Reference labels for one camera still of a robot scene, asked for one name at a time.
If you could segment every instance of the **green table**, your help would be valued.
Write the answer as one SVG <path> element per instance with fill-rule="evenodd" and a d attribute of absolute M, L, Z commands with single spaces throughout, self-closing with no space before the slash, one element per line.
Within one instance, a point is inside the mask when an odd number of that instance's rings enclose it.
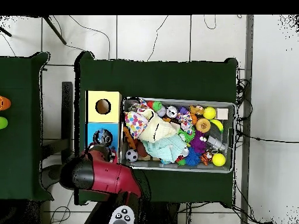
<path fill-rule="evenodd" d="M 0 57 L 0 95 L 12 105 L 0 111 L 8 126 L 0 129 L 0 199 L 50 200 L 40 185 L 40 71 L 49 53 L 29 58 Z"/>
<path fill-rule="evenodd" d="M 75 62 L 75 139 L 76 149 L 85 147 L 85 91 L 118 91 L 123 97 L 138 96 L 160 99 L 236 101 L 236 69 L 234 58 L 225 62 L 135 62 L 95 60 L 90 52 L 82 52 Z M 142 171 L 135 170 L 135 176 Z M 144 170 L 151 187 L 152 201 L 223 202 L 233 205 L 233 174 L 192 173 Z M 105 195 L 79 192 L 79 202 L 102 201 Z"/>

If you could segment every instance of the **orange object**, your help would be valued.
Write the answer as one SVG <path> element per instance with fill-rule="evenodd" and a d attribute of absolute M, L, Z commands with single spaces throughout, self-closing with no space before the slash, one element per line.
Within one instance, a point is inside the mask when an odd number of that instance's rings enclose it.
<path fill-rule="evenodd" d="M 3 96 L 0 96 L 0 111 L 6 110 L 11 107 L 11 101 Z"/>
<path fill-rule="evenodd" d="M 202 133 L 206 133 L 211 128 L 211 123 L 206 118 L 200 118 L 197 120 L 196 129 Z"/>
<path fill-rule="evenodd" d="M 163 120 L 164 120 L 165 122 L 170 122 L 170 121 L 171 121 L 170 118 L 163 118 Z"/>
<path fill-rule="evenodd" d="M 196 115 L 194 113 L 190 113 L 190 115 L 191 115 L 191 118 L 192 118 L 192 124 L 196 125 L 196 123 L 197 123 L 197 117 L 196 117 Z"/>
<path fill-rule="evenodd" d="M 132 148 L 132 149 L 137 149 L 136 145 L 135 145 L 135 142 L 134 142 L 134 140 L 133 140 L 133 138 L 132 138 L 132 136 L 131 136 L 131 134 L 130 134 L 130 132 L 129 132 L 129 130 L 126 126 L 124 127 L 123 132 L 124 132 L 124 135 L 127 138 L 127 142 L 128 142 L 129 147 Z"/>
<path fill-rule="evenodd" d="M 190 112 L 199 116 L 199 115 L 203 115 L 204 113 L 204 108 L 202 106 L 196 106 L 193 107 L 192 105 L 190 106 Z"/>

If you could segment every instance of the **metal rod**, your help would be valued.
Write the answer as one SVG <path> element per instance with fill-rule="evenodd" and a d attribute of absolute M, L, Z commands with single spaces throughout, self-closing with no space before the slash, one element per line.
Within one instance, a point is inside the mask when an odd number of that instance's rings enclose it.
<path fill-rule="evenodd" d="M 55 34 L 58 36 L 58 38 L 61 40 L 61 42 L 63 43 L 63 45 L 66 45 L 67 42 L 63 39 L 63 37 L 61 36 L 61 34 L 59 34 L 58 30 L 56 29 L 56 27 L 53 25 L 53 23 L 49 19 L 49 16 L 43 16 L 43 18 L 48 23 L 48 25 L 52 28 L 52 30 L 55 32 Z"/>
<path fill-rule="evenodd" d="M 246 58 L 245 58 L 245 79 L 251 82 L 252 79 L 252 58 L 253 58 L 253 15 L 247 15 L 246 20 Z M 244 101 L 244 116 L 248 116 L 251 112 L 251 83 L 248 85 L 246 99 Z M 243 122 L 243 133 L 250 136 L 250 121 L 249 117 Z M 249 148 L 250 138 L 243 137 L 243 154 L 242 154 L 242 182 L 241 182 L 241 209 L 248 213 L 248 188 L 249 188 Z M 247 224 L 247 215 L 241 212 L 241 224 Z"/>
<path fill-rule="evenodd" d="M 4 28 L 0 27 L 0 32 L 5 33 L 7 36 L 12 37 L 10 33 L 8 33 Z"/>

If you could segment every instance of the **wooden block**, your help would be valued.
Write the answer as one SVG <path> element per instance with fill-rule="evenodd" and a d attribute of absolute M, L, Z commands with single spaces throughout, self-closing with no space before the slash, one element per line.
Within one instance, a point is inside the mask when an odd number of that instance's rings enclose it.
<path fill-rule="evenodd" d="M 119 123 L 121 94 L 88 91 L 88 120 L 91 123 Z"/>
<path fill-rule="evenodd" d="M 87 142 L 88 145 L 92 142 L 93 135 L 99 129 L 106 129 L 112 134 L 112 143 L 110 148 L 115 147 L 117 155 L 119 155 L 119 124 L 118 123 L 93 123 L 87 125 Z"/>

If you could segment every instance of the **tennis ball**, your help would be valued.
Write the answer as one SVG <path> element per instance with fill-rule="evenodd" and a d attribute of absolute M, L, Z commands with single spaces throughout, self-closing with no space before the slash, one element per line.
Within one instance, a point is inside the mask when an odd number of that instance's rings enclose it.
<path fill-rule="evenodd" d="M 211 120 L 216 116 L 216 110 L 212 107 L 206 107 L 203 112 L 203 117 L 207 120 Z"/>
<path fill-rule="evenodd" d="M 221 167 L 225 164 L 225 156 L 223 154 L 215 154 L 212 158 L 212 162 L 215 166 Z"/>
<path fill-rule="evenodd" d="M 5 117 L 0 117 L 0 130 L 4 129 L 8 125 L 8 121 Z"/>

